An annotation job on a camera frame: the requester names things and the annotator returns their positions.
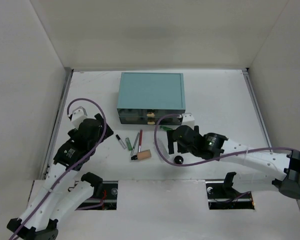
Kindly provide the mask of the green small tube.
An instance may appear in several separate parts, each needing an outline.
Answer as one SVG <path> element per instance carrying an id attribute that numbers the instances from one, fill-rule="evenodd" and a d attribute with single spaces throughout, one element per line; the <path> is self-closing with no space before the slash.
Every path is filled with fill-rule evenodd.
<path id="1" fill-rule="evenodd" d="M 161 130 L 164 130 L 164 131 L 173 131 L 174 129 L 173 128 L 170 128 L 170 127 L 167 127 L 167 126 L 163 126 L 163 125 L 161 125 L 160 127 L 159 127 Z"/>

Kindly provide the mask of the red makeup pencil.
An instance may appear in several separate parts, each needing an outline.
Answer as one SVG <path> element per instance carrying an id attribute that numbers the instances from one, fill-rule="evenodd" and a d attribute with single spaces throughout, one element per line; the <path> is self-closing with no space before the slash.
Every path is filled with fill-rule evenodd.
<path id="1" fill-rule="evenodd" d="M 138 153 L 141 152 L 141 148 L 142 148 L 142 139 L 143 139 L 143 130 L 140 129 L 140 131 L 139 131 L 139 141 L 138 141 Z"/>

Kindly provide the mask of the beige foundation bottle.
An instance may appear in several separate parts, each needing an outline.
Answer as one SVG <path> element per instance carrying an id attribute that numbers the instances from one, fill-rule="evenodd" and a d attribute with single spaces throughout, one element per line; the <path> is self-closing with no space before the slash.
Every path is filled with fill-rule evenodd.
<path id="1" fill-rule="evenodd" d="M 151 157 L 152 157 L 152 153 L 148 149 L 148 150 L 138 152 L 136 155 L 133 155 L 130 159 L 132 161 L 142 161 L 142 160 L 150 159 Z"/>

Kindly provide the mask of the clear mascara tube black cap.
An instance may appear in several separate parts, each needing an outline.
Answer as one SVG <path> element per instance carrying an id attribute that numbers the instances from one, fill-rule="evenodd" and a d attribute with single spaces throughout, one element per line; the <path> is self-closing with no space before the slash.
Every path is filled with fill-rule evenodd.
<path id="1" fill-rule="evenodd" d="M 126 149 L 126 145 L 124 144 L 124 142 L 122 141 L 122 139 L 120 138 L 120 136 L 118 134 L 115 135 L 116 139 L 118 140 L 119 144 L 122 146 L 123 149 Z"/>

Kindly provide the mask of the grey makeup pencil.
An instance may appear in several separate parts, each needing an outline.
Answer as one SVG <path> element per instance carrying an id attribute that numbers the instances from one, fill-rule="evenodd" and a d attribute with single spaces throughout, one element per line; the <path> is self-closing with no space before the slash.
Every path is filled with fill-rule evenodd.
<path id="1" fill-rule="evenodd" d="M 135 137 L 135 140 L 134 140 L 134 143 L 133 143 L 133 147 L 132 147 L 130 156 L 134 155 L 134 151 L 136 149 L 136 146 L 137 146 L 137 143 L 138 143 L 138 140 L 139 140 L 139 136 L 140 136 L 140 132 L 138 132 L 137 135 L 136 135 L 136 137 Z"/>

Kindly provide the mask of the green lip balm tube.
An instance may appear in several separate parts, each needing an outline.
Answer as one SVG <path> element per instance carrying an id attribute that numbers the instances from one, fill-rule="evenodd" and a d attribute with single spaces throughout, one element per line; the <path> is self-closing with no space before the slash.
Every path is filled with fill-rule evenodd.
<path id="1" fill-rule="evenodd" d="M 125 142 L 126 142 L 128 150 L 131 151 L 133 148 L 132 148 L 130 139 L 128 137 L 125 138 Z"/>

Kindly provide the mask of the teal drawer box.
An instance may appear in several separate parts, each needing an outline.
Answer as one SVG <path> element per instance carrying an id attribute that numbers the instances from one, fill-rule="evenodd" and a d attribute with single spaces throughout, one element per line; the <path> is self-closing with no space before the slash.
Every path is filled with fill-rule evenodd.
<path id="1" fill-rule="evenodd" d="M 123 72 L 117 109 L 186 110 L 182 73 Z"/>

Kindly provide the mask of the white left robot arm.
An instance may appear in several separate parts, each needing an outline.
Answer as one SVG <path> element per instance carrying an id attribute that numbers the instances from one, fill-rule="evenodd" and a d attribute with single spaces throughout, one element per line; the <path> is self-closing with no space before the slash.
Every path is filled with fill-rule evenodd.
<path id="1" fill-rule="evenodd" d="M 103 113 L 94 118 L 82 116 L 78 126 L 68 132 L 69 139 L 58 149 L 33 202 L 19 217 L 9 220 L 10 239 L 54 240 L 62 220 L 88 198 L 95 200 L 102 195 L 103 179 L 91 172 L 85 173 L 73 190 L 68 188 L 95 154 L 96 147 L 113 133 Z"/>

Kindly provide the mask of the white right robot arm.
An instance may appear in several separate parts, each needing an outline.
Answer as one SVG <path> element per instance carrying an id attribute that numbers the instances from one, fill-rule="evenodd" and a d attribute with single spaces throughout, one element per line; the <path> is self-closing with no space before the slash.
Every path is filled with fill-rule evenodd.
<path id="1" fill-rule="evenodd" d="M 221 190 L 228 198 L 250 191 L 278 191 L 283 196 L 300 200 L 300 151 L 275 153 L 237 143 L 224 135 L 201 135 L 198 126 L 181 125 L 167 132 L 168 151 L 174 153 L 174 143 L 181 154 L 190 153 L 205 161 L 238 164 L 254 169 L 255 173 L 228 172 Z"/>

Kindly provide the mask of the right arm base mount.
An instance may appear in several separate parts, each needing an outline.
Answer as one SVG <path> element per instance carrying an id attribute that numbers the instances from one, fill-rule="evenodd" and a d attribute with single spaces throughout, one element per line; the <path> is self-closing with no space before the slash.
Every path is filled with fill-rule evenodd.
<path id="1" fill-rule="evenodd" d="M 222 183 L 206 185 L 210 210 L 254 210 L 255 204 L 250 191 L 240 193 L 233 188 L 223 188 Z"/>

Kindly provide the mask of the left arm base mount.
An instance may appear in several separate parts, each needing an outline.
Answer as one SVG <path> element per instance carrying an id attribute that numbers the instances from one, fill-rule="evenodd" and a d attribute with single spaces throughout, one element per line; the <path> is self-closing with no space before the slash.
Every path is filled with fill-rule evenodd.
<path id="1" fill-rule="evenodd" d="M 78 207 L 78 210 L 107 211 L 117 209 L 119 193 L 118 181 L 104 181 L 99 193 L 95 193 L 86 199 Z"/>

